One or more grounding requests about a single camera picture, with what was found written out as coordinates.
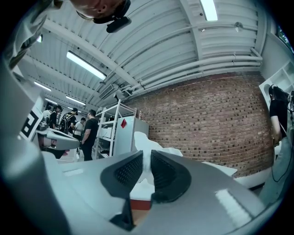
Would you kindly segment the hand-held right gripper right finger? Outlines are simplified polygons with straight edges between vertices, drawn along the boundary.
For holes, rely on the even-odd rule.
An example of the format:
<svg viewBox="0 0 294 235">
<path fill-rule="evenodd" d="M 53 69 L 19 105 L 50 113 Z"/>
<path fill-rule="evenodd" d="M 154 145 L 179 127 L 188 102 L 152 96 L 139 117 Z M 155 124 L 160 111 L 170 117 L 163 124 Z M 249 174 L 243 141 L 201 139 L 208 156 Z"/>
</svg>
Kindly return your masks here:
<svg viewBox="0 0 294 235">
<path fill-rule="evenodd" d="M 155 192 L 137 235 L 252 235 L 275 210 L 208 164 L 152 151 L 151 171 Z"/>
</svg>

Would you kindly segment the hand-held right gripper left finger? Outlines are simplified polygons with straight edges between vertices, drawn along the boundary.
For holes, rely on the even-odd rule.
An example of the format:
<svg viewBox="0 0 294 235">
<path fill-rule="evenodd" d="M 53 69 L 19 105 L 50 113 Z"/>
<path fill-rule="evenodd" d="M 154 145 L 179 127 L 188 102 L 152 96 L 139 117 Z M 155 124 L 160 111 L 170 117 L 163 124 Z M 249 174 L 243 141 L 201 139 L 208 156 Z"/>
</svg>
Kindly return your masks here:
<svg viewBox="0 0 294 235">
<path fill-rule="evenodd" d="M 142 151 L 59 164 L 45 170 L 71 235 L 128 235 L 133 222 L 130 192 L 142 174 Z"/>
</svg>

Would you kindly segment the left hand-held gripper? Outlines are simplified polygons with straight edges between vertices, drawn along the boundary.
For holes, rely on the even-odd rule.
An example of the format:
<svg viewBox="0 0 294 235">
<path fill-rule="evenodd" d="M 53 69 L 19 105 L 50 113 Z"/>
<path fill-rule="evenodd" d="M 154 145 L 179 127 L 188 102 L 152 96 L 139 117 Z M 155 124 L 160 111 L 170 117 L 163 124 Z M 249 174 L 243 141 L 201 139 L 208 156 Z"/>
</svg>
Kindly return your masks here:
<svg viewBox="0 0 294 235">
<path fill-rule="evenodd" d="M 35 141 L 40 149 L 69 151 L 79 141 L 49 128 L 34 97 L 23 88 L 13 72 L 0 67 L 0 151 L 15 150 L 24 141 Z"/>
</svg>

